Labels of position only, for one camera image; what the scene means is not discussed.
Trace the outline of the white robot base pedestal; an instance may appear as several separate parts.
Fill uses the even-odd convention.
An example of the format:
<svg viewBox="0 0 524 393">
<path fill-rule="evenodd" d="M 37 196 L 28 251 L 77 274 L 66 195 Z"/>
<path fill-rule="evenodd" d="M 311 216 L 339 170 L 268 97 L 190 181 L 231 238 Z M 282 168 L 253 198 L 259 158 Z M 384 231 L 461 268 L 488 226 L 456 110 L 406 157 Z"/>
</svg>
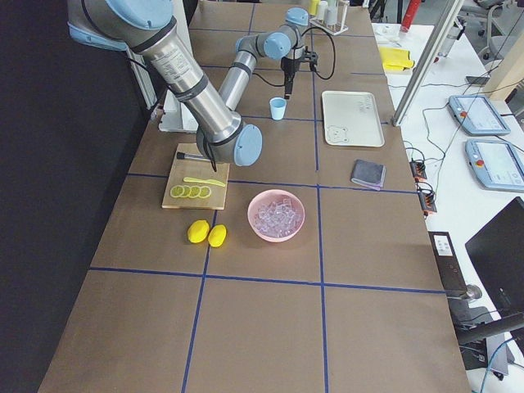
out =
<svg viewBox="0 0 524 393">
<path fill-rule="evenodd" d="M 159 130 L 174 133 L 195 133 L 198 123 L 190 110 L 168 90 L 160 109 Z"/>
</svg>

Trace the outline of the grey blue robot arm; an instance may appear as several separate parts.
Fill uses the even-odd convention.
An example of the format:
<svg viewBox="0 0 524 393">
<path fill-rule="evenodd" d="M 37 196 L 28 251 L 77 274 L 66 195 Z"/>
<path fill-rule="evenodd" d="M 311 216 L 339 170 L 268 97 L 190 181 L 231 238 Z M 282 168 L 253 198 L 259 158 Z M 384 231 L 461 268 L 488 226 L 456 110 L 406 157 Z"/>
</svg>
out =
<svg viewBox="0 0 524 393">
<path fill-rule="evenodd" d="M 235 111 L 257 61 L 263 57 L 280 61 L 284 97 L 289 98 L 301 63 L 317 59 L 303 40 L 309 14 L 293 7 L 276 30 L 238 40 L 234 62 L 220 88 L 215 88 L 178 36 L 171 1 L 69 1 L 67 7 L 74 41 L 117 52 L 131 50 L 152 63 L 196 119 L 197 147 L 212 165 L 250 166 L 260 156 L 260 129 Z"/>
</svg>

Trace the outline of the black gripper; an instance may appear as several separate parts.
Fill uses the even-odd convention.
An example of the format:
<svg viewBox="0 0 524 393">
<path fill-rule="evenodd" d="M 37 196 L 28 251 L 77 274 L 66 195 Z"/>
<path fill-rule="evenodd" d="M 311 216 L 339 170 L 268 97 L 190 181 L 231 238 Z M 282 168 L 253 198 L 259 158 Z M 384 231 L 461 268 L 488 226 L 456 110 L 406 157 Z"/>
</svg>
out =
<svg viewBox="0 0 524 393">
<path fill-rule="evenodd" d="M 318 54 L 310 51 L 307 46 L 293 48 L 281 59 L 281 69 L 284 73 L 284 98 L 289 100 L 293 90 L 293 79 L 302 64 L 307 64 L 311 72 L 317 70 Z"/>
</svg>

